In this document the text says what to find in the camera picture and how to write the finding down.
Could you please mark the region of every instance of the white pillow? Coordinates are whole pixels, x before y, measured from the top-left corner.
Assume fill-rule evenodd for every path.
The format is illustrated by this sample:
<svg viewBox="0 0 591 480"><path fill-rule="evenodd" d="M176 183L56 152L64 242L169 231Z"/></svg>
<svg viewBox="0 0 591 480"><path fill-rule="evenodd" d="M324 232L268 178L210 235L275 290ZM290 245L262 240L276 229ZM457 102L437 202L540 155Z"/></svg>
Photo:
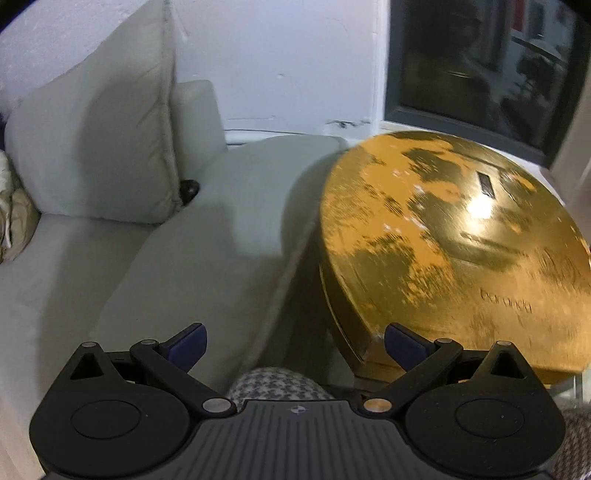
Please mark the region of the white pillow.
<svg viewBox="0 0 591 480"><path fill-rule="evenodd" d="M179 207L167 0L150 0L8 119L7 153L44 213L161 223Z"/></svg>

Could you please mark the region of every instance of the window frame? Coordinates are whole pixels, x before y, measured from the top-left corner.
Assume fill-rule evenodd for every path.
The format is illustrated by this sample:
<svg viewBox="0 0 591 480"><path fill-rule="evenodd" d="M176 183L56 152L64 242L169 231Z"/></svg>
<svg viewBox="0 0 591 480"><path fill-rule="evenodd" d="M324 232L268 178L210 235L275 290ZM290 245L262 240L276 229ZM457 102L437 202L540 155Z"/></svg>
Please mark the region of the window frame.
<svg viewBox="0 0 591 480"><path fill-rule="evenodd" d="M417 128L457 135L549 168L564 140L583 90L589 66L589 54L591 53L591 25L577 17L573 44L579 43L584 47L577 52L573 49L569 57L569 69L564 84L570 84L571 88L561 90L557 109L548 128L549 132L555 132L554 135L547 135L542 148L535 148L486 128L401 104L404 28L407 15L406 2L408 1L412 0L390 0L389 2L389 14L387 15L389 28L386 32L388 52L385 56L382 127L387 129L390 124L406 124ZM396 107L387 110L387 105L396 105Z"/></svg>

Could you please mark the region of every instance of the seat cushion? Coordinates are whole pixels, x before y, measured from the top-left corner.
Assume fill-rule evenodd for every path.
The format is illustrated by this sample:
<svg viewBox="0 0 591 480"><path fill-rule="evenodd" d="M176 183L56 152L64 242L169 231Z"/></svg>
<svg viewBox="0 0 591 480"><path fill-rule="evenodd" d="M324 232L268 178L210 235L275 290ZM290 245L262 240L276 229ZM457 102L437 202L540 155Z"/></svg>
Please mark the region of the seat cushion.
<svg viewBox="0 0 591 480"><path fill-rule="evenodd" d="M42 215L27 248L0 265L1 395L24 427L152 230Z"/></svg>
<svg viewBox="0 0 591 480"><path fill-rule="evenodd" d="M191 374L225 391L262 352L344 147L334 137L294 135L216 160L197 197L142 246L92 338L127 349L202 322L209 344Z"/></svg>

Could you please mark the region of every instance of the patterned cloth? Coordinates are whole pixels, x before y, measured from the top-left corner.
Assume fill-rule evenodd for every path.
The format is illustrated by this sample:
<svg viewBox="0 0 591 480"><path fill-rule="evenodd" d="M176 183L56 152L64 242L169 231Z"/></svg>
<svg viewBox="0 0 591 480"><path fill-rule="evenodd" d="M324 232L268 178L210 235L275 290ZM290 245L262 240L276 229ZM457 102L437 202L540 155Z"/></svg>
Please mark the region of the patterned cloth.
<svg viewBox="0 0 591 480"><path fill-rule="evenodd" d="M332 400L333 397L309 378L287 368L255 368L236 380L228 398L238 410L245 400Z"/></svg>
<svg viewBox="0 0 591 480"><path fill-rule="evenodd" d="M553 475L556 480L591 479L591 408L564 410L566 436Z"/></svg>
<svg viewBox="0 0 591 480"><path fill-rule="evenodd" d="M245 400L331 400L309 378L286 368L257 368L239 377L228 392L242 410ZM591 407L564 410L566 436L552 474L556 480L591 480Z"/></svg>

